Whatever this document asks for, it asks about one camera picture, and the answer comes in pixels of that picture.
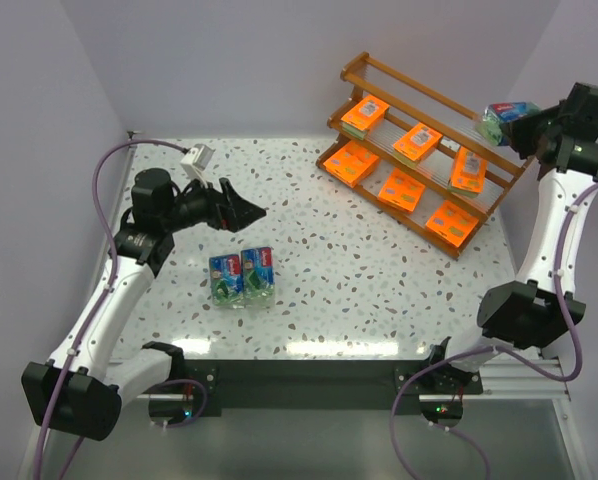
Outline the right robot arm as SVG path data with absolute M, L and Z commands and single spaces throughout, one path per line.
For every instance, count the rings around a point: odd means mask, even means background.
M 583 366 L 576 325 L 586 307 L 575 298 L 575 267 L 598 192 L 598 86 L 576 83 L 557 105 L 505 117 L 498 128 L 520 159 L 540 165 L 537 216 L 515 279 L 489 289 L 476 326 L 433 346 L 412 376 L 433 392 L 467 385 L 502 353 L 519 359 L 521 351 L 543 349 L 564 334 L 573 343 L 573 370 L 545 376 L 568 382 Z

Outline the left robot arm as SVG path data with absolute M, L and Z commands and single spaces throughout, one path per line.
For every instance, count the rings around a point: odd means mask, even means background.
M 150 341 L 132 360 L 110 368 L 117 340 L 167 262 L 175 233 L 198 224 L 236 233 L 265 215 L 226 178 L 217 187 L 193 180 L 179 191 L 164 169 L 137 174 L 131 206 L 114 235 L 99 285 L 49 359 L 29 363 L 22 374 L 28 405 L 42 430 L 101 441 L 126 404 L 152 387 L 186 379 L 182 349 L 163 342 Z

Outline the orange sponge box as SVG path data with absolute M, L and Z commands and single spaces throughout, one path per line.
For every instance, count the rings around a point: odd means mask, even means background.
M 475 198 L 484 189 L 488 162 L 481 156 L 460 147 L 448 180 L 448 190 L 468 198 Z
M 440 132 L 418 123 L 393 144 L 392 155 L 403 164 L 416 168 L 433 153 L 441 139 Z
M 451 201 L 445 200 L 430 216 L 425 228 L 454 247 L 460 247 L 479 220 Z
M 367 95 L 342 116 L 342 129 L 353 137 L 364 140 L 383 120 L 388 110 L 388 103 L 373 95 Z

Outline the blue sponge pack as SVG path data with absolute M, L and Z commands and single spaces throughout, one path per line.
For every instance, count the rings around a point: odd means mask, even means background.
M 209 259 L 211 299 L 221 308 L 244 306 L 244 282 L 240 257 L 237 254 Z
M 268 307 L 274 303 L 275 275 L 269 246 L 241 251 L 245 300 L 250 305 Z

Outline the green sponge pack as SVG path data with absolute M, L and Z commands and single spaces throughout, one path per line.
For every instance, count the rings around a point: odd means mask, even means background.
M 540 107 L 533 102 L 501 102 L 490 104 L 475 121 L 475 130 L 492 146 L 507 146 L 502 125 L 537 113 Z

